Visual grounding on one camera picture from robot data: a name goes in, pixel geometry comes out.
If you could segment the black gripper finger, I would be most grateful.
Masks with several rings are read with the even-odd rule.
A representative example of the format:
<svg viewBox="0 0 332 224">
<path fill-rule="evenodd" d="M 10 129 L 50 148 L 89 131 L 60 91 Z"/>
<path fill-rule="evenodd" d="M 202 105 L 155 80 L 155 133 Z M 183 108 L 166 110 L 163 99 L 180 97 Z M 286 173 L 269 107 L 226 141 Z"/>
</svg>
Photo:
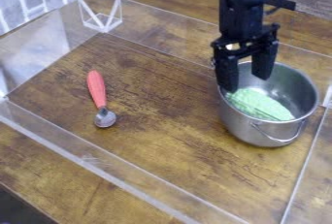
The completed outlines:
<svg viewBox="0 0 332 224">
<path fill-rule="evenodd" d="M 227 92 L 234 92 L 238 87 L 236 59 L 218 55 L 214 59 L 214 67 L 218 86 Z"/>
<path fill-rule="evenodd" d="M 253 46 L 251 74 L 261 80 L 266 80 L 270 77 L 277 48 L 278 41 Z"/>
</svg>

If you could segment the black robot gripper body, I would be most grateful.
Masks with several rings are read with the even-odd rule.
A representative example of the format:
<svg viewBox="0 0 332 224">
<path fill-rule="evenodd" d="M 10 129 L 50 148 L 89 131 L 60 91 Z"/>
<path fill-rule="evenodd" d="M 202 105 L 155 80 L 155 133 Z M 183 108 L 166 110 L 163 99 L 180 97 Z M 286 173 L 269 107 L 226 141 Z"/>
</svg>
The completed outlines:
<svg viewBox="0 0 332 224">
<path fill-rule="evenodd" d="M 278 25 L 263 25 L 266 1 L 219 0 L 220 37 L 211 43 L 215 61 L 236 61 L 247 56 L 255 61 L 274 60 Z"/>
</svg>

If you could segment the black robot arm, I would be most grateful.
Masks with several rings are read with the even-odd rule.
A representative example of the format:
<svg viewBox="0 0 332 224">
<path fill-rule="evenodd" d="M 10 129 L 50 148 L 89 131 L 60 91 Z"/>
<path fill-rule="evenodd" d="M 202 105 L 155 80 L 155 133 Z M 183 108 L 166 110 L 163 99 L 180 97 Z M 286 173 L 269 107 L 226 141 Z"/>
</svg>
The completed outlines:
<svg viewBox="0 0 332 224">
<path fill-rule="evenodd" d="M 220 37 L 211 42 L 216 82 L 227 92 L 238 87 L 238 60 L 251 57 L 251 74 L 270 77 L 278 48 L 277 23 L 263 25 L 267 0 L 219 0 Z"/>
</svg>

